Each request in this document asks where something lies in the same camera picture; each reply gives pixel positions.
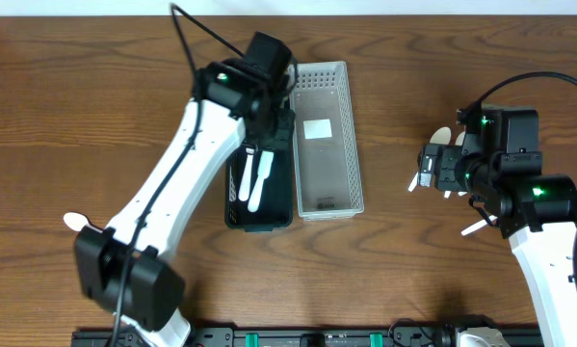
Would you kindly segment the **white plastic fork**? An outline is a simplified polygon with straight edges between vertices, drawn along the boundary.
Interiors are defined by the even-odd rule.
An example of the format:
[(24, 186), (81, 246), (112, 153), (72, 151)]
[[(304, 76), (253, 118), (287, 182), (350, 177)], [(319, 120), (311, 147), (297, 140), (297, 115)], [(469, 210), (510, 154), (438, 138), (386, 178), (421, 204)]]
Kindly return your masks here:
[(254, 148), (251, 147), (246, 148), (246, 163), (238, 192), (238, 199), (240, 201), (247, 201), (249, 199), (254, 154), (255, 154)]
[(265, 180), (270, 176), (274, 154), (271, 151), (264, 150), (260, 156), (257, 168), (257, 177), (252, 192), (249, 197), (248, 211), (254, 213), (260, 206), (262, 190)]

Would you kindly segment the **white plastic spoon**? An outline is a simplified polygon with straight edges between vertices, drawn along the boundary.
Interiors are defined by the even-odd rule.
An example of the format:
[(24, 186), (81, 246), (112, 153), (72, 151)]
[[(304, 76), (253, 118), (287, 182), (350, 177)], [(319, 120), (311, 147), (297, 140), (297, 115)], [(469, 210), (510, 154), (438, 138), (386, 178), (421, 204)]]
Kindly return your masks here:
[(102, 228), (95, 226), (85, 214), (79, 212), (66, 212), (63, 221), (67, 227), (77, 232), (82, 231), (85, 227), (97, 232), (103, 231)]

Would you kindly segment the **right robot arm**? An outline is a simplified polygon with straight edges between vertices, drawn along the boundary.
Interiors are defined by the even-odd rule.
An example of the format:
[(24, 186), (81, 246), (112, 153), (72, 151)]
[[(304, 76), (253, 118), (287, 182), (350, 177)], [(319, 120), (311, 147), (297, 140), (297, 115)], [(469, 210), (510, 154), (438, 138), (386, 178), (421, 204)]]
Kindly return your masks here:
[(459, 111), (458, 123), (457, 144), (422, 147), (417, 185), (469, 194), (485, 224), (510, 242), (544, 344), (577, 346), (577, 188), (566, 175), (543, 174), (538, 112), (486, 105)]

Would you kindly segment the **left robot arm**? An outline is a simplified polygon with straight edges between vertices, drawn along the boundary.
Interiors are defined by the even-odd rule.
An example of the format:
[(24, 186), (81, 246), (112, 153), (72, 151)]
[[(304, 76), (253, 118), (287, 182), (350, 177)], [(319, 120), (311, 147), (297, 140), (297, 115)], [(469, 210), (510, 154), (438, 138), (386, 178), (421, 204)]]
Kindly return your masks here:
[(170, 261), (217, 171), (241, 148), (284, 158), (295, 114), (284, 101), (297, 82), (290, 49), (261, 32), (244, 55), (196, 70), (175, 136), (134, 198), (107, 226), (83, 218), (74, 256), (85, 296), (148, 346), (183, 346), (191, 325), (179, 310), (185, 281)]

